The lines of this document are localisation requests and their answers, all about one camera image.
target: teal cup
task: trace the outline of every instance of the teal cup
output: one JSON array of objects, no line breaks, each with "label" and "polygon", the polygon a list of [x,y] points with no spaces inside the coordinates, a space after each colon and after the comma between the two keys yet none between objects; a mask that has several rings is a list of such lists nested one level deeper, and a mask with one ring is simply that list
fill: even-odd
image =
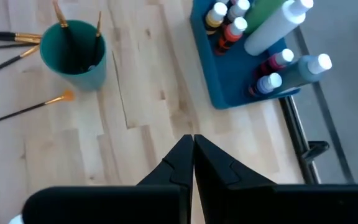
[{"label": "teal cup", "polygon": [[41,58],[49,69],[78,89],[99,90],[106,79],[106,43],[103,36],[100,36],[94,63],[96,28],[83,21],[68,20],[67,23],[74,44],[70,45],[65,31],[57,23],[42,36]]}]

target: paintbrush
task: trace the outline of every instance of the paintbrush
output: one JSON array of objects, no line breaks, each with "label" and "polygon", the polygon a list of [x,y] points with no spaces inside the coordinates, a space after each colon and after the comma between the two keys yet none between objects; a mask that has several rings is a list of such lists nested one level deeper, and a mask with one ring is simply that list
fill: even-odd
[{"label": "paintbrush", "polygon": [[62,96],[58,96],[58,97],[56,97],[56,98],[54,98],[52,100],[49,100],[49,101],[46,101],[46,102],[43,102],[43,103],[39,103],[37,105],[31,106],[29,108],[26,108],[24,110],[20,110],[18,112],[3,116],[2,118],[0,118],[0,121],[8,119],[8,118],[11,118],[11,117],[14,117],[14,116],[17,116],[19,114],[22,114],[22,113],[25,113],[25,112],[28,112],[28,111],[31,111],[31,110],[34,110],[34,109],[37,109],[37,108],[40,108],[42,106],[49,105],[49,104],[52,104],[52,103],[56,103],[56,102],[63,101],[63,100],[64,101],[73,101],[74,100],[74,93],[71,90],[66,90],[66,91],[64,91]]},{"label": "paintbrush", "polygon": [[75,41],[73,38],[73,34],[71,33],[70,28],[68,27],[68,23],[65,19],[65,16],[63,15],[62,11],[60,10],[59,5],[57,4],[57,0],[53,0],[53,7],[55,8],[57,19],[59,20],[60,26],[63,29],[63,32],[65,33],[65,37],[68,43],[69,49],[73,52],[75,60],[77,61],[77,64],[80,65],[80,72],[84,72],[83,66],[85,65],[82,60],[82,55],[79,53],[77,46],[75,45]]},{"label": "paintbrush", "polygon": [[94,38],[94,47],[93,47],[93,56],[91,65],[89,66],[88,70],[91,70],[94,66],[97,64],[97,56],[98,56],[98,49],[99,49],[99,42],[100,42],[100,26],[101,26],[101,18],[102,18],[102,12],[99,12],[99,19],[98,19],[98,26],[96,28],[96,35]]},{"label": "paintbrush", "polygon": [[28,47],[38,45],[36,43],[22,43],[22,44],[6,44],[0,45],[0,49],[13,48],[13,47]]},{"label": "paintbrush", "polygon": [[11,37],[13,40],[15,37],[28,37],[28,38],[38,38],[38,39],[42,38],[42,35],[40,34],[13,33],[13,32],[4,32],[4,31],[0,31],[0,36]]},{"label": "paintbrush", "polygon": [[39,48],[40,48],[40,45],[36,45],[36,46],[32,47],[30,50],[28,50],[28,51],[26,51],[26,52],[24,52],[24,53],[22,53],[22,54],[20,54],[20,55],[18,55],[16,57],[14,57],[14,58],[11,58],[11,59],[7,60],[6,62],[0,64],[0,69],[2,69],[4,67],[16,62],[16,61],[18,61],[18,60],[20,60],[20,59],[22,59],[22,58],[24,58],[26,56],[29,56],[30,54],[36,52]]},{"label": "paintbrush", "polygon": [[35,43],[35,44],[39,44],[41,42],[41,39],[36,37],[14,37],[14,36],[7,36],[7,35],[0,35],[0,40],[27,42],[27,43]]}]

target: gray floor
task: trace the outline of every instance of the gray floor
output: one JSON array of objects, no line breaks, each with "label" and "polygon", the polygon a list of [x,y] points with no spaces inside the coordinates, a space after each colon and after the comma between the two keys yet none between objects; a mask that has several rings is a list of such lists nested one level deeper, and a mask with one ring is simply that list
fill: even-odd
[{"label": "gray floor", "polygon": [[[333,68],[325,73],[319,85],[358,183],[358,1],[315,0],[301,31],[310,54],[327,53],[333,61]],[[296,35],[290,34],[286,41],[297,55],[301,54]],[[330,125],[324,120],[327,114],[321,112],[315,89],[306,86],[294,99],[308,140],[331,144],[331,150],[315,162],[322,183],[344,183],[333,135],[328,131]]]}]

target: paint bottle tray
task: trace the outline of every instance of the paint bottle tray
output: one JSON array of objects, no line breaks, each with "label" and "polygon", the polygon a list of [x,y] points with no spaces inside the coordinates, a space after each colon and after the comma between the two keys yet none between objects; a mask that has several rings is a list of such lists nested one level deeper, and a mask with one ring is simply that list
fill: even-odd
[{"label": "paint bottle tray", "polygon": [[271,46],[264,53],[254,57],[244,50],[244,35],[223,56],[217,56],[213,48],[219,39],[219,34],[212,37],[206,35],[204,18],[216,0],[194,0],[190,16],[193,35],[200,55],[206,84],[211,102],[216,109],[228,109],[262,100],[281,98],[299,92],[299,89],[285,94],[253,98],[244,93],[249,85],[255,83],[253,71],[271,55],[282,51],[287,46],[283,39]]}]

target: light wood surface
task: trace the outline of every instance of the light wood surface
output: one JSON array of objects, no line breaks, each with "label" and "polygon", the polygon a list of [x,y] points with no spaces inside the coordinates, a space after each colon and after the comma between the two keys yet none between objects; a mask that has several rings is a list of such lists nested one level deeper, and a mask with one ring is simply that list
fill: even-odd
[{"label": "light wood surface", "polygon": [[[108,46],[98,93],[0,122],[0,223],[52,185],[134,185],[184,134],[200,133],[282,183],[302,182],[278,101],[211,106],[190,28],[191,0],[61,0],[67,19],[96,24]],[[43,33],[49,0],[0,0],[0,30]],[[25,51],[0,50],[0,63]],[[0,116],[58,96],[70,84],[34,54],[0,71]],[[193,193],[193,223],[203,223]]]}]

